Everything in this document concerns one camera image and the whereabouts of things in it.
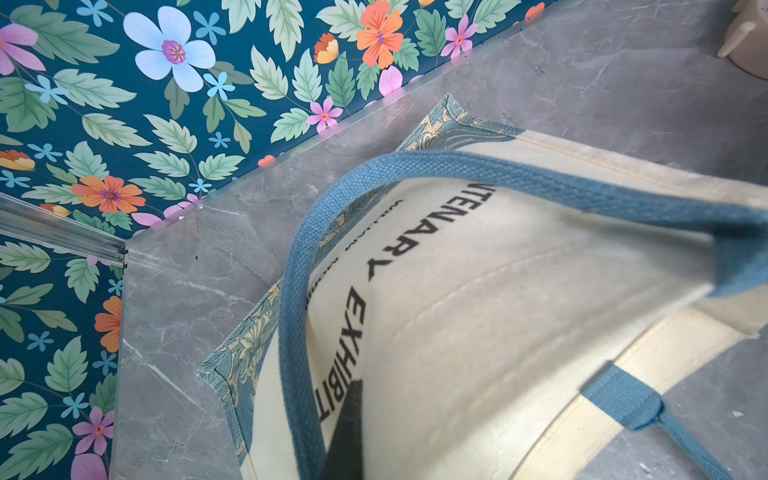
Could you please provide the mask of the cream canvas tote bag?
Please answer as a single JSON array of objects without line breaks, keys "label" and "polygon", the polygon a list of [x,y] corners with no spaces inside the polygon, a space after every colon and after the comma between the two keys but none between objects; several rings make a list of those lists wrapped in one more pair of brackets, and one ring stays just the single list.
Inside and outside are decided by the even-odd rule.
[{"label": "cream canvas tote bag", "polygon": [[245,479],[572,479],[767,323],[767,190],[444,97],[312,206],[200,367]]}]

